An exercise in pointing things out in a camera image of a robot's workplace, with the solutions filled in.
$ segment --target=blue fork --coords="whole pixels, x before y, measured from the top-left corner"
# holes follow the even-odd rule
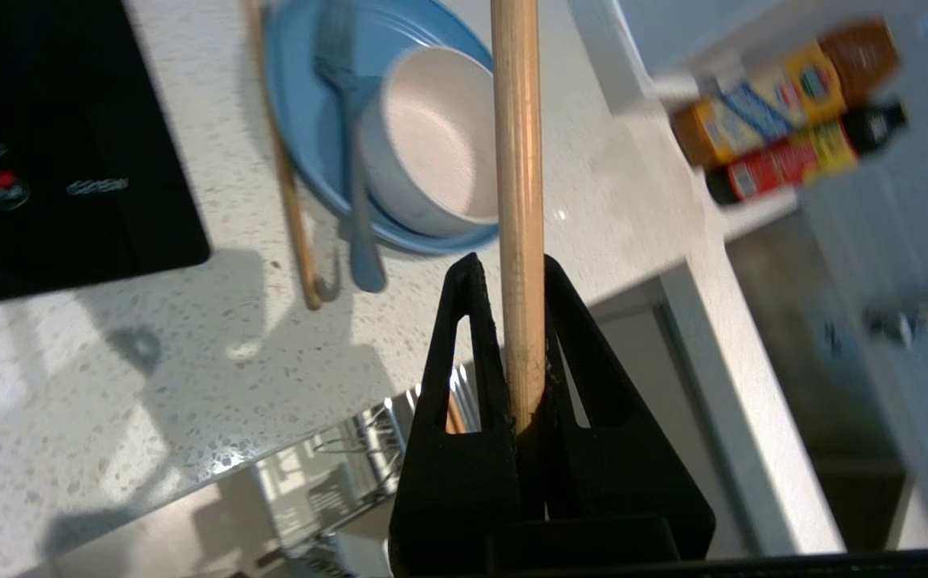
[[[350,273],[362,290],[386,288],[386,271],[372,229],[368,193],[360,179],[354,146],[354,96],[359,80],[353,71],[354,0],[326,0],[314,33],[314,69],[339,95],[343,110],[344,186],[350,187]]]

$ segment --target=white quartz countertop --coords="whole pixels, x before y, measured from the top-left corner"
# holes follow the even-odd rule
[[[489,43],[489,3],[446,4]],[[214,255],[188,270],[0,303],[0,576],[412,387],[458,258],[384,248],[388,290],[358,292],[336,220],[305,190],[316,260],[332,281],[338,249],[343,281],[338,299],[307,311],[240,3],[128,6]],[[546,252],[590,303],[686,260],[698,284],[720,267],[727,289],[705,301],[727,311],[725,299],[740,295],[724,238],[794,202],[719,213],[662,114],[611,117],[566,1],[540,9]],[[498,247],[479,256],[502,319]],[[731,329],[746,317],[719,319]],[[773,387],[765,369],[747,375]],[[767,413],[772,402],[744,410]],[[783,453],[768,443],[763,453]]]

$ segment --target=yellow label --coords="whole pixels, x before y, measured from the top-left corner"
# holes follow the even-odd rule
[[[838,121],[824,122],[801,138],[808,139],[817,155],[816,165],[803,174],[804,183],[857,167],[857,151],[849,145],[849,139]]]
[[[699,103],[696,118],[722,164],[845,112],[831,59],[812,43],[723,96]]]

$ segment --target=black induction cooktop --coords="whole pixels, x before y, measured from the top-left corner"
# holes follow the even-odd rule
[[[0,0],[0,299],[208,255],[120,0]]]

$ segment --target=blue plate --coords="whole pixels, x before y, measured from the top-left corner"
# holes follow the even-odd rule
[[[350,215],[343,187],[343,121],[335,92],[314,73],[314,33],[326,0],[287,0],[267,22],[266,76],[279,131],[317,197],[342,218]],[[364,80],[359,112],[375,95],[382,77],[405,51],[452,47],[487,69],[493,56],[456,16],[432,0],[358,0],[353,37],[354,65]],[[372,201],[377,237],[394,246],[430,255],[464,253],[495,240],[499,227],[453,237],[415,233],[386,215]]]

